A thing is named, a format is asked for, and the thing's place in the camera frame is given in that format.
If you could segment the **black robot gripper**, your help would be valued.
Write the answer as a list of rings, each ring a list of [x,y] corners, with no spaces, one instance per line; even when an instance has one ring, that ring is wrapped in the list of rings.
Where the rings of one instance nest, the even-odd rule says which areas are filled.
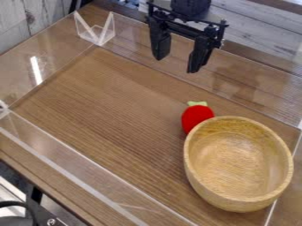
[[[212,0],[146,0],[146,4],[156,59],[162,60],[170,54],[172,33],[196,39],[186,71],[198,72],[208,64],[213,48],[222,46],[229,27],[228,21],[210,11]]]

